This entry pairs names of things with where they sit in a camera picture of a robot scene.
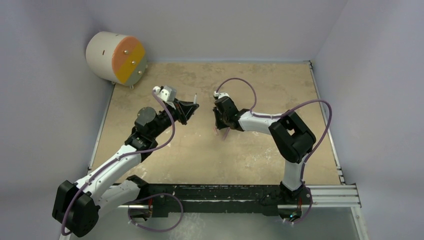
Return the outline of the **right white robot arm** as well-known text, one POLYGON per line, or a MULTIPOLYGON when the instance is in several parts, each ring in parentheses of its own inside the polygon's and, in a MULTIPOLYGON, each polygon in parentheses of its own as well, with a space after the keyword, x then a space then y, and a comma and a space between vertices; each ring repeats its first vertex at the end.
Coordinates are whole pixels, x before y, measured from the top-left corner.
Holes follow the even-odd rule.
POLYGON ((217 129, 240 132, 258 132, 272 136, 281 156, 285 159, 280 196, 288 204, 300 198, 304 188, 304 163, 314 151, 317 139, 311 129, 295 111, 282 116, 260 115, 249 109, 237 109, 234 101, 226 94, 215 97, 215 126, 217 129))

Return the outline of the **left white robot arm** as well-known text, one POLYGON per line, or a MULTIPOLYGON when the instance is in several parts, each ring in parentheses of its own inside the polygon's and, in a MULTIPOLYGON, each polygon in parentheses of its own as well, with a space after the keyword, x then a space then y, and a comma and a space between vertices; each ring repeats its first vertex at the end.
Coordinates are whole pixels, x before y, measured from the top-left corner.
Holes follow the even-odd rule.
POLYGON ((178 99, 158 102, 163 107, 162 111, 156 112, 152 107, 138 111, 131 134, 110 159, 85 177, 75 182, 65 180, 58 186, 52 217, 61 224, 63 236, 74 234, 83 237, 89 233, 100 214, 106 212, 108 197, 126 197, 127 201, 138 205, 148 201, 149 191, 141 185, 126 182, 118 193, 112 193, 109 188, 152 152, 161 149, 156 140, 159 135, 168 128, 172 128, 171 134, 174 135, 175 123, 186 125, 200 106, 196 102, 178 99))

